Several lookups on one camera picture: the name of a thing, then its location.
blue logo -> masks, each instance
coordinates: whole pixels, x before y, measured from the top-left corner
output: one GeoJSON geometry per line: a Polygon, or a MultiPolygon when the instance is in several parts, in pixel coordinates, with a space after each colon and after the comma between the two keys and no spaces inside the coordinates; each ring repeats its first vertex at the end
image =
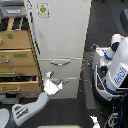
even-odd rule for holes
{"type": "Polygon", "coordinates": [[[120,68],[120,72],[117,74],[117,77],[114,78],[115,82],[119,85],[123,78],[125,77],[126,70],[124,68],[120,68]]]}

white cabinet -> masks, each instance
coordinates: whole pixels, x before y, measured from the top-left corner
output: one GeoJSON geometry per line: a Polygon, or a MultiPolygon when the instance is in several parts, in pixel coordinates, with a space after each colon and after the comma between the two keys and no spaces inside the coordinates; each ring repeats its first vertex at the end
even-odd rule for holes
{"type": "Polygon", "coordinates": [[[42,79],[49,71],[54,71],[53,79],[72,79],[64,82],[63,90],[52,98],[76,98],[91,0],[29,0],[29,3],[24,0],[24,3],[35,35],[33,40],[37,40],[35,48],[38,45],[40,51],[39,54],[36,49],[42,79]]]}

wooden drawer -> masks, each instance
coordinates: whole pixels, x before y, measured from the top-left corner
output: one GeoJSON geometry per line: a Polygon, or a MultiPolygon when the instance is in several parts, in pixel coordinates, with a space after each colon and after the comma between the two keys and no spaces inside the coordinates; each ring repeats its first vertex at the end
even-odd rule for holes
{"type": "Polygon", "coordinates": [[[79,79],[63,79],[62,81],[64,83],[63,89],[54,96],[50,96],[50,99],[77,98],[79,79]]]}
{"type": "Polygon", "coordinates": [[[74,60],[44,60],[38,61],[42,74],[42,78],[45,78],[46,73],[53,71],[52,78],[68,78],[79,77],[80,69],[82,66],[82,59],[74,60]]]}
{"type": "Polygon", "coordinates": [[[35,76],[38,75],[36,65],[19,67],[0,67],[0,77],[35,76]]]}
{"type": "Polygon", "coordinates": [[[28,31],[2,31],[0,32],[0,49],[31,48],[28,31]]]}
{"type": "Polygon", "coordinates": [[[40,92],[38,79],[27,82],[0,82],[0,93],[40,92]]]}
{"type": "Polygon", "coordinates": [[[35,65],[31,49],[0,50],[0,66],[35,65]]]}

cabinet handle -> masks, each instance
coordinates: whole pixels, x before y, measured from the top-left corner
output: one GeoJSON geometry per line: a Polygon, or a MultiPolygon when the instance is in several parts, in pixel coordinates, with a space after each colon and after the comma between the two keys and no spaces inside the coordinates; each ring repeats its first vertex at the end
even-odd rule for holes
{"type": "Polygon", "coordinates": [[[12,73],[0,73],[0,75],[15,75],[16,74],[16,71],[12,72],[12,73]]]}
{"type": "MultiPolygon", "coordinates": [[[[53,83],[55,83],[55,84],[59,84],[60,83],[60,81],[62,81],[62,80],[51,80],[53,83]]],[[[62,81],[62,84],[66,84],[66,83],[68,83],[68,82],[70,82],[69,80],[65,80],[65,81],[62,81]]]]}
{"type": "Polygon", "coordinates": [[[71,63],[71,62],[68,61],[68,62],[65,62],[65,63],[63,63],[63,64],[57,64],[55,61],[50,61],[50,63],[51,63],[51,64],[54,64],[54,65],[56,65],[56,66],[64,66],[64,65],[69,64],[69,63],[71,63]]]}
{"type": "Polygon", "coordinates": [[[19,92],[19,86],[18,86],[18,88],[16,89],[16,90],[6,90],[6,91],[3,91],[3,89],[5,88],[5,86],[2,86],[1,87],[1,92],[4,92],[4,93],[7,93],[7,92],[19,92]]]}
{"type": "Polygon", "coordinates": [[[0,64],[5,64],[5,63],[8,63],[8,62],[9,62],[9,59],[7,59],[7,61],[0,62],[0,64]]]}

open drawer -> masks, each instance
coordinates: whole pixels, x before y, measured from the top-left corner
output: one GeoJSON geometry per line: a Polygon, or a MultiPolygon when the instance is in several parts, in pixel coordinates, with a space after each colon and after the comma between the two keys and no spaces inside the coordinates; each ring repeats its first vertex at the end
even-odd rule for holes
{"type": "Polygon", "coordinates": [[[0,32],[0,49],[23,48],[31,48],[27,30],[0,32]]]}
{"type": "Polygon", "coordinates": [[[38,77],[25,77],[19,79],[16,77],[0,77],[0,93],[40,92],[38,77]]]}
{"type": "Polygon", "coordinates": [[[0,77],[35,76],[35,75],[38,75],[36,65],[0,67],[0,77]]]}
{"type": "Polygon", "coordinates": [[[35,65],[31,49],[0,50],[0,66],[35,65]]]}

